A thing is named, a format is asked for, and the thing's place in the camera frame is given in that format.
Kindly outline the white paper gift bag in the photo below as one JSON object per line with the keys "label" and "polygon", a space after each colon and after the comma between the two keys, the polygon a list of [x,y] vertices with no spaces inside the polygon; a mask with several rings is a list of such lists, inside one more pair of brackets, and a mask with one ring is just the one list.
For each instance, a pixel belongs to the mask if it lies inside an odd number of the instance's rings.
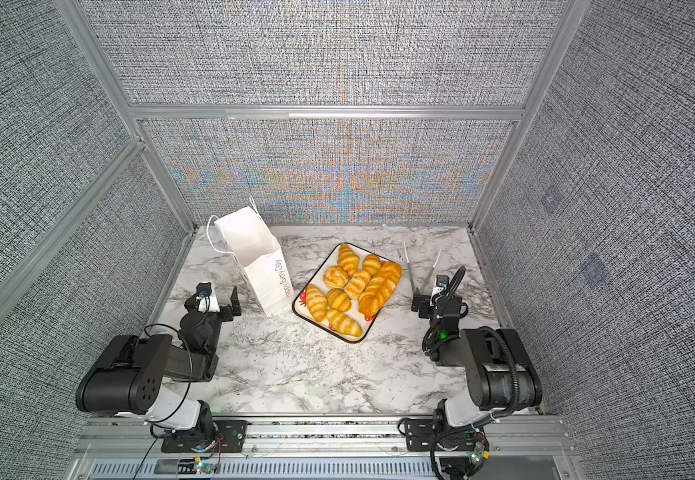
{"label": "white paper gift bag", "polygon": [[207,240],[217,254],[230,256],[267,316],[279,315],[294,299],[289,268],[278,238],[261,216],[253,198],[249,205],[207,220]]}

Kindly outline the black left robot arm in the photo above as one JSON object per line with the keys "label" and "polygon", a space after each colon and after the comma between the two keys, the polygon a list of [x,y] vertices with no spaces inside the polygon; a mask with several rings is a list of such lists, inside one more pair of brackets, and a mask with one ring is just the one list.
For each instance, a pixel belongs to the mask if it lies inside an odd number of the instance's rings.
{"label": "black left robot arm", "polygon": [[163,380],[192,385],[213,379],[219,362],[222,326],[243,313],[237,289],[221,304],[213,284],[200,283],[185,302],[187,313],[167,334],[114,337],[81,380],[76,405],[81,412],[139,418],[163,440],[165,453],[224,448],[239,451],[247,423],[221,426],[207,402],[163,386]]}

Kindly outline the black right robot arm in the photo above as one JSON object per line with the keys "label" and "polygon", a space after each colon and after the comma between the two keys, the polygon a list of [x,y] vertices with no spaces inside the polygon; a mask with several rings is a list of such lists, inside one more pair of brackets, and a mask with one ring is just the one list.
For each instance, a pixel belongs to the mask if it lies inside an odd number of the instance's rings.
{"label": "black right robot arm", "polygon": [[467,268],[453,276],[438,275],[431,294],[417,292],[411,310],[429,327],[421,351],[439,367],[465,371],[465,390],[441,400],[433,421],[441,432],[476,428],[535,408],[543,401],[543,385],[515,329],[467,327],[469,305],[457,293]]}

